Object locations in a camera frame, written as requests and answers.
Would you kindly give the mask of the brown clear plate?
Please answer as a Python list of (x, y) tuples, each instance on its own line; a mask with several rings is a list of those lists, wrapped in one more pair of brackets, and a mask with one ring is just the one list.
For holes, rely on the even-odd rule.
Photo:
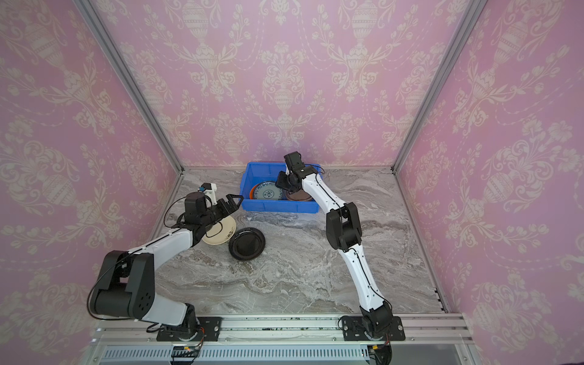
[(313, 198), (310, 194), (306, 193), (304, 190), (299, 190), (295, 193), (286, 192), (285, 196), (287, 200), (293, 202), (311, 202)]

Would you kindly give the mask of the cream plate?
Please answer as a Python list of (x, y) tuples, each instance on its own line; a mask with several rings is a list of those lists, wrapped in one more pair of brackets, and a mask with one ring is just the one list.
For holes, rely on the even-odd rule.
[(219, 223), (215, 224), (202, 238), (204, 243), (211, 246), (218, 246), (224, 243), (228, 243), (231, 237), (235, 234), (237, 230), (236, 220), (229, 216), (222, 219)]

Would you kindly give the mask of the blue floral patterned plate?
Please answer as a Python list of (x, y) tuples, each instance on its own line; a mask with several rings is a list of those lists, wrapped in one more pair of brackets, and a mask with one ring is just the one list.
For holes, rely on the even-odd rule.
[(252, 199), (255, 200), (282, 200), (284, 190), (276, 186), (274, 181), (261, 182), (254, 187)]

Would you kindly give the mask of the black round plate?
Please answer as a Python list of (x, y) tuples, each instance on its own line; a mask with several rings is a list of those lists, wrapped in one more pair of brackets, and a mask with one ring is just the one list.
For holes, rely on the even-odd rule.
[(239, 261), (249, 261), (259, 257), (266, 247), (266, 238), (257, 228), (238, 230), (229, 241), (229, 252)]

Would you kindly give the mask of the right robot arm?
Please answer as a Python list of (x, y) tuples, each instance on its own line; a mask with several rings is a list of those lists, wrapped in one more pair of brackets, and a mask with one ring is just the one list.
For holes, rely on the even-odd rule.
[(289, 193), (304, 191), (324, 211), (326, 238), (348, 267), (357, 291), (363, 327), (372, 339), (387, 337), (394, 319), (392, 304), (381, 295), (367, 264), (357, 205), (338, 197), (316, 167), (304, 164), (299, 152), (285, 155), (284, 162), (286, 170), (278, 174), (276, 186)]

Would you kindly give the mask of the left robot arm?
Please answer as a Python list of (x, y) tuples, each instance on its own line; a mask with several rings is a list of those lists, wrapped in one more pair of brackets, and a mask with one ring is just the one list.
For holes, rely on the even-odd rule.
[(94, 319), (137, 320), (159, 325), (176, 339), (204, 335), (195, 307), (156, 293), (156, 271), (196, 246), (211, 228), (239, 210), (243, 196), (228, 194), (216, 203), (198, 190), (184, 198), (184, 213), (157, 239), (127, 251), (106, 254), (86, 307)]

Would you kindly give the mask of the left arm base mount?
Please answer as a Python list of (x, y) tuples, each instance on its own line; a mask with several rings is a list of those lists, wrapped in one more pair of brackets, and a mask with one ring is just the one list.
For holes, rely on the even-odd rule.
[(168, 326), (158, 332), (158, 342), (217, 342), (221, 333), (222, 318), (219, 316), (203, 316), (196, 319), (194, 329), (179, 331)]

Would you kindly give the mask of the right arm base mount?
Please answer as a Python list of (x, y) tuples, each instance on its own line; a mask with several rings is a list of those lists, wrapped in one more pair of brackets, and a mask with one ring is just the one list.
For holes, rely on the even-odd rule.
[(338, 320), (338, 327), (342, 330), (346, 342), (403, 342), (406, 340), (402, 319), (394, 316), (389, 328), (383, 330), (379, 336), (370, 335), (363, 325), (361, 316), (342, 316)]

